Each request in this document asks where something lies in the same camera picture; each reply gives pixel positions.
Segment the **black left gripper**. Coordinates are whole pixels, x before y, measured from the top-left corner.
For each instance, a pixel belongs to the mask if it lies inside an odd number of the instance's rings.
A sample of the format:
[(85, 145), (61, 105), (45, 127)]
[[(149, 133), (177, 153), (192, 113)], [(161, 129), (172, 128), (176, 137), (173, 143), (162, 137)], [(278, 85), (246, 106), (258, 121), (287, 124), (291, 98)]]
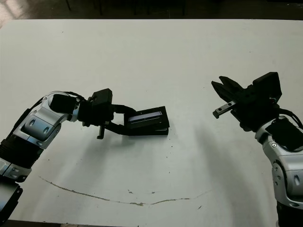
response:
[(119, 135), (128, 135), (129, 130), (126, 126), (111, 122), (114, 113), (130, 115), (135, 113), (135, 110), (125, 105), (112, 105), (110, 102), (82, 101), (79, 106), (78, 121), (85, 127), (99, 126), (97, 136), (99, 140), (104, 138), (105, 128)]

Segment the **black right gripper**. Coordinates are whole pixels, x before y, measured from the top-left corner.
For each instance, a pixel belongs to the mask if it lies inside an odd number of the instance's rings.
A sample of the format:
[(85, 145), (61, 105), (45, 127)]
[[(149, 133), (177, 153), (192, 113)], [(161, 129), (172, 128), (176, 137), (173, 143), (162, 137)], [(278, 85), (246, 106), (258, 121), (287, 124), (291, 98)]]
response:
[(243, 88), (229, 77), (220, 76), (219, 79), (222, 83), (212, 81), (211, 85), (226, 104), (213, 111), (216, 119), (231, 112), (244, 131), (257, 131), (278, 117), (279, 105), (274, 98), (264, 96), (253, 85)]

